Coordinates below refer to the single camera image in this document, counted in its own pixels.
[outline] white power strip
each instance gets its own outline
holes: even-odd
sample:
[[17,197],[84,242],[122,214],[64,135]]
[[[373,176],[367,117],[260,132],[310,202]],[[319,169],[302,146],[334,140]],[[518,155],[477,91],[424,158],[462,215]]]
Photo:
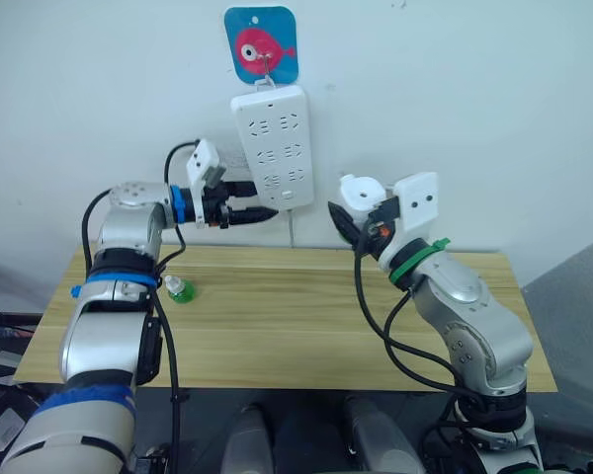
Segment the white power strip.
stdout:
[[307,100],[299,86],[230,101],[262,204],[276,210],[314,201]]

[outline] power strip switch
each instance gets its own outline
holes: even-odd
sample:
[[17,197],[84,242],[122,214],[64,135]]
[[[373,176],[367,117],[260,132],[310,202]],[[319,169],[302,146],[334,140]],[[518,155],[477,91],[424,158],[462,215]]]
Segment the power strip switch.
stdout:
[[287,210],[314,201],[307,99],[299,86],[230,101],[259,200]]

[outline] wooden tabletop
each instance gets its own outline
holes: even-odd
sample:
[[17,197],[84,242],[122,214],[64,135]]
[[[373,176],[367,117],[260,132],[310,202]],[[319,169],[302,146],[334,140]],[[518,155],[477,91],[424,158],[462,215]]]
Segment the wooden tabletop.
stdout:
[[[174,249],[163,246],[161,255]],[[556,391],[505,256],[453,255],[478,271],[495,298],[529,329],[534,353],[528,390]],[[181,386],[429,390],[392,365],[367,325],[356,300],[348,250],[188,247],[166,275],[190,280],[197,292],[192,302],[179,304],[163,288],[159,291],[174,333]],[[370,308],[382,324],[401,293],[371,259],[364,260],[363,275]],[[61,381],[59,345],[75,306],[70,288],[82,283],[83,276],[83,253],[78,250],[18,367],[17,380]],[[408,345],[448,356],[437,332],[412,303],[397,317],[392,334]],[[452,382],[434,362],[401,358],[429,378]],[[169,386],[168,374],[163,348],[160,373],[150,385]]]

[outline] small bottle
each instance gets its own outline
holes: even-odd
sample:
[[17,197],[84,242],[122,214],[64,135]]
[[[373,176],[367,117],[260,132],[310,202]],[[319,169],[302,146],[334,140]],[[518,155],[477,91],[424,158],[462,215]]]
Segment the small bottle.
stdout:
[[190,281],[168,275],[165,277],[165,286],[169,292],[169,297],[177,303],[188,303],[194,299],[194,286]]

